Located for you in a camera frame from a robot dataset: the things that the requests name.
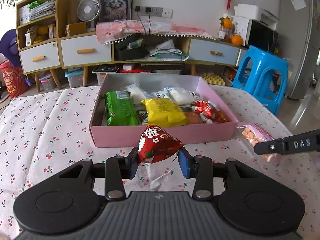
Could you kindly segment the white printer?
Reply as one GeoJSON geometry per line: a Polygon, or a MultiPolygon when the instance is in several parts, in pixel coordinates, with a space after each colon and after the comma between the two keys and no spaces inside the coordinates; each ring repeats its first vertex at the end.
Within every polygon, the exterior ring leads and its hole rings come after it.
{"type": "Polygon", "coordinates": [[[234,7],[234,12],[235,16],[254,19],[272,30],[276,30],[279,22],[274,14],[256,5],[239,3],[234,7]]]}

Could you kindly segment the red box under cabinet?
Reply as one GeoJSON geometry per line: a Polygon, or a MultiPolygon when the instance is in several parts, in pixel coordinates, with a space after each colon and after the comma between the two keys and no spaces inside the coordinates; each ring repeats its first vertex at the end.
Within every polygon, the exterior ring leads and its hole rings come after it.
{"type": "Polygon", "coordinates": [[[131,70],[125,70],[123,68],[120,68],[120,73],[151,73],[148,69],[139,69],[139,68],[133,68],[131,70]]]}

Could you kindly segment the yellow snack packet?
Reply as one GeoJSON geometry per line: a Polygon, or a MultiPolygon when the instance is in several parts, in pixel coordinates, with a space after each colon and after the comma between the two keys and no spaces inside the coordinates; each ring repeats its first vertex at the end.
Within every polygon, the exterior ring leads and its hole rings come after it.
{"type": "Polygon", "coordinates": [[[148,125],[168,128],[189,124],[181,108],[167,98],[145,99],[142,104],[148,113],[148,125]]]}

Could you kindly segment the yellow egg tray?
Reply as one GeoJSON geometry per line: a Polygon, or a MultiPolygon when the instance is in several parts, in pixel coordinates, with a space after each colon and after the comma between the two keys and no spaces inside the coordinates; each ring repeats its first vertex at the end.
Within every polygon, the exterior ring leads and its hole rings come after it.
{"type": "Polygon", "coordinates": [[[203,78],[204,81],[206,81],[206,83],[208,83],[209,85],[219,85],[219,86],[226,85],[226,82],[224,81],[224,79],[220,75],[214,72],[204,71],[204,72],[198,73],[197,75],[203,78]]]}

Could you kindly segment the white drawer tv cabinet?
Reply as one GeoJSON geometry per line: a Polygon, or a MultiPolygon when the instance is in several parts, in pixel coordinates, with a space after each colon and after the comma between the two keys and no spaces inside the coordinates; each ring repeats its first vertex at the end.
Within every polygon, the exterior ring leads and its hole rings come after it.
{"type": "MultiPolygon", "coordinates": [[[[19,13],[23,6],[33,1],[37,0],[23,0],[17,3],[16,12],[19,13]]],[[[94,31],[66,36],[68,0],[54,1],[55,12],[53,14],[24,24],[16,23],[18,51],[25,75],[33,74],[35,81],[39,82],[39,73],[48,70],[58,86],[60,81],[55,72],[56,69],[81,67],[84,69],[84,79],[86,80],[90,66],[125,63],[125,61],[119,59],[119,54],[116,50],[116,45],[120,42],[102,46],[98,43],[94,31]],[[55,23],[56,37],[30,46],[27,45],[25,41],[27,30],[42,23],[55,23]]],[[[189,57],[186,60],[182,60],[180,57],[176,60],[172,58],[165,60],[143,56],[134,59],[134,63],[140,63],[143,66],[148,64],[151,66],[189,64],[192,74],[196,73],[197,65],[236,67],[247,51],[247,48],[243,46],[234,46],[231,43],[222,42],[218,38],[214,41],[196,37],[164,37],[156,35],[142,35],[142,37],[145,38],[148,46],[171,39],[175,47],[189,57]]]]}

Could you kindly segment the red round snack packet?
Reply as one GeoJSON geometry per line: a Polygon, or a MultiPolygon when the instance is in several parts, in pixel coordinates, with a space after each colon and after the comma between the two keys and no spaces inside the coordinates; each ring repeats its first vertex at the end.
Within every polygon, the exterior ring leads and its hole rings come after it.
{"type": "Polygon", "coordinates": [[[175,155],[183,144],[157,125],[147,126],[138,145],[138,157],[141,163],[157,163],[175,155]]]}

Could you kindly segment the pink cloth on cabinet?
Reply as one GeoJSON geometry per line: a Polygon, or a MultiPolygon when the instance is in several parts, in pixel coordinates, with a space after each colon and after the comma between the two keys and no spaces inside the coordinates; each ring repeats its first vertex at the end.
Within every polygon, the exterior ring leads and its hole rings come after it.
{"type": "Polygon", "coordinates": [[[95,27],[97,41],[102,46],[122,42],[134,34],[217,40],[203,29],[170,22],[127,20],[98,23],[95,27]]]}

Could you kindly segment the silver refrigerator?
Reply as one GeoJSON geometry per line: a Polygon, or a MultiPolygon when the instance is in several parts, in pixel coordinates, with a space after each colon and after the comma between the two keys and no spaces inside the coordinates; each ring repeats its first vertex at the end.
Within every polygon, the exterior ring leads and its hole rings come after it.
{"type": "Polygon", "coordinates": [[[319,55],[319,0],[280,0],[279,56],[290,61],[287,97],[304,98],[319,55]]]}

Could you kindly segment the clear storage bin blue lid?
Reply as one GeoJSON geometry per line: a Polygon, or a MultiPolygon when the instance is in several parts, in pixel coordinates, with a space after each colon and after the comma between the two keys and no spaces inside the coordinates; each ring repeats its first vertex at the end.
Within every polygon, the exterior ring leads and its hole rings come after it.
{"type": "Polygon", "coordinates": [[[65,77],[68,80],[70,88],[81,87],[83,85],[83,70],[82,70],[82,68],[65,70],[65,77]]]}

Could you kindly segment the white pastry packet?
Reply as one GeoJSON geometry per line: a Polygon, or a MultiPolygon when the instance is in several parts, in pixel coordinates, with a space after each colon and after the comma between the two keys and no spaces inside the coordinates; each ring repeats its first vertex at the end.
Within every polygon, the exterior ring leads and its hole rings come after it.
{"type": "Polygon", "coordinates": [[[166,90],[161,90],[158,92],[151,92],[150,99],[170,99],[170,94],[166,90]]]}

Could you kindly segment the pink candy bag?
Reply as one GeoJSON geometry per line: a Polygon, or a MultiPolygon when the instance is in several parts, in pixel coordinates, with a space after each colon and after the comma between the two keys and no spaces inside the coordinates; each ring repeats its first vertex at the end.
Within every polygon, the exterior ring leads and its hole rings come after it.
{"type": "MultiPolygon", "coordinates": [[[[274,138],[258,124],[249,123],[246,121],[239,122],[238,129],[241,130],[242,136],[246,142],[254,148],[257,143],[271,141],[274,138]]],[[[273,165],[279,165],[281,160],[281,155],[277,153],[268,153],[261,155],[266,162],[272,163],[273,165]]]]}

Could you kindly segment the upper orange fruit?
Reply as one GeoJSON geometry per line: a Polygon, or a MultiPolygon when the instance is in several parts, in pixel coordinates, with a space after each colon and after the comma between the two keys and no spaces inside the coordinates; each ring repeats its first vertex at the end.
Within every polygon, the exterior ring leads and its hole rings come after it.
{"type": "Polygon", "coordinates": [[[228,17],[220,18],[220,24],[221,24],[221,27],[226,28],[226,29],[232,29],[233,28],[233,22],[228,17]]]}

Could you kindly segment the black microwave oven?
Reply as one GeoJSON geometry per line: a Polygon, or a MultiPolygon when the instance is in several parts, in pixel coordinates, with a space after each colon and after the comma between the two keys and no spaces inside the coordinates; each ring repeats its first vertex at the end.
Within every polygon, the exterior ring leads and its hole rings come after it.
{"type": "Polygon", "coordinates": [[[265,24],[250,19],[247,27],[245,46],[254,46],[261,50],[274,54],[278,42],[278,32],[270,29],[265,24]]]}

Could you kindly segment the red paper bag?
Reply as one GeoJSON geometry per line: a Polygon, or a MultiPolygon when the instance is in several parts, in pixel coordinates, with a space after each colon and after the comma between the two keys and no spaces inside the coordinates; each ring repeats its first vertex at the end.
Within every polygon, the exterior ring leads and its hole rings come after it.
{"type": "Polygon", "coordinates": [[[11,98],[16,98],[28,90],[29,86],[25,80],[22,67],[14,67],[9,60],[6,60],[1,63],[1,71],[11,98]]]}

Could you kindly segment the white desk fan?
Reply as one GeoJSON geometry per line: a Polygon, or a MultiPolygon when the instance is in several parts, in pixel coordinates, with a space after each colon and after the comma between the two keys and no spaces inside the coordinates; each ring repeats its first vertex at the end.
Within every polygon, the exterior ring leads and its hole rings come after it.
{"type": "Polygon", "coordinates": [[[80,21],[86,23],[87,29],[94,28],[95,19],[98,18],[101,5],[98,0],[82,0],[77,8],[77,16],[80,21]]]}

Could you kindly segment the lower orange fruit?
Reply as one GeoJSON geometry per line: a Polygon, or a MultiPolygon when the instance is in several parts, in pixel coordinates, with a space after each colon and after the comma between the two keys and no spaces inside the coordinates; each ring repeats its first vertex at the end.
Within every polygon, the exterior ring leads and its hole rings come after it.
{"type": "Polygon", "coordinates": [[[231,44],[234,46],[243,46],[244,45],[244,41],[242,39],[242,37],[239,34],[233,35],[231,38],[231,44]]]}

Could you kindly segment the green snack packet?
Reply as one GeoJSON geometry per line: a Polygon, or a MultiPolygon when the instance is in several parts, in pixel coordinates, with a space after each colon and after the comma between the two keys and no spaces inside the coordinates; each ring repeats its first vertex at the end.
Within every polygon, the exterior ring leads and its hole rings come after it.
{"type": "Polygon", "coordinates": [[[139,118],[126,90],[107,92],[104,95],[107,126],[138,126],[139,118]]]}

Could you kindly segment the orange fruit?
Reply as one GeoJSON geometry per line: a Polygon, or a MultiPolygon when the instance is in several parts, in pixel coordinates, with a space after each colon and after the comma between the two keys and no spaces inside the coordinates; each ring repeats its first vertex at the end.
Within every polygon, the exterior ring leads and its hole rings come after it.
{"type": "Polygon", "coordinates": [[[231,44],[234,46],[243,46],[244,45],[244,41],[242,39],[242,37],[239,34],[233,35],[231,38],[231,44]]]}
{"type": "Polygon", "coordinates": [[[220,18],[220,24],[221,24],[221,27],[226,28],[226,29],[232,29],[233,28],[233,22],[228,17],[220,18]]]}

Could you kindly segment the framed cat picture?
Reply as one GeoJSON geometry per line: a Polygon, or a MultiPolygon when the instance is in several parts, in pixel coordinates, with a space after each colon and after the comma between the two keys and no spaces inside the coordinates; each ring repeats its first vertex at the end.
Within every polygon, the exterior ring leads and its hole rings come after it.
{"type": "Polygon", "coordinates": [[[131,20],[133,0],[99,0],[99,2],[101,4],[99,23],[131,20]]]}

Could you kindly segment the cherry print table cloth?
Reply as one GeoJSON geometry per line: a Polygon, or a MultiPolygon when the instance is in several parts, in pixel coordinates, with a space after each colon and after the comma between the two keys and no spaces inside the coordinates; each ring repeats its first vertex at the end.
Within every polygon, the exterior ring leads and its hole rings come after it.
{"type": "MultiPolygon", "coordinates": [[[[258,124],[274,139],[291,135],[287,128],[251,95],[229,87],[213,86],[238,120],[258,124]]],[[[1,114],[1,233],[14,239],[20,228],[13,203],[23,191],[90,158],[127,156],[131,147],[96,148],[89,123],[100,87],[66,89],[12,100],[1,114]]],[[[235,135],[231,140],[185,145],[191,155],[204,155],[214,163],[235,158],[296,191],[305,202],[298,233],[319,239],[319,170],[308,154],[287,155],[280,164],[266,162],[235,135]]],[[[186,180],[171,157],[155,164],[142,163],[133,180],[123,180],[130,191],[193,191],[195,179],[186,180]]]]}

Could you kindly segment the blue plastic stool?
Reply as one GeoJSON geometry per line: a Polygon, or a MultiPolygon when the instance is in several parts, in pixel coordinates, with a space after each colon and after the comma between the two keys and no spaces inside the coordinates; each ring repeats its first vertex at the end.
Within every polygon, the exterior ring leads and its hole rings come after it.
{"type": "Polygon", "coordinates": [[[276,115],[285,95],[288,74],[288,61],[250,46],[242,58],[232,87],[248,92],[276,115]],[[274,74],[280,76],[280,87],[277,92],[270,88],[274,74]]]}

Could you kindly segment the white cookie snack packet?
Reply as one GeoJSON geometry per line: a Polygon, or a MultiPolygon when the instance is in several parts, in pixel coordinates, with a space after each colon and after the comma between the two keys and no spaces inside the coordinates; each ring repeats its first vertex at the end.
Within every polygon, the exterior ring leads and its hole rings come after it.
{"type": "Polygon", "coordinates": [[[196,101],[202,100],[202,96],[198,92],[189,92],[189,94],[192,96],[192,102],[191,104],[195,103],[196,101]]]}

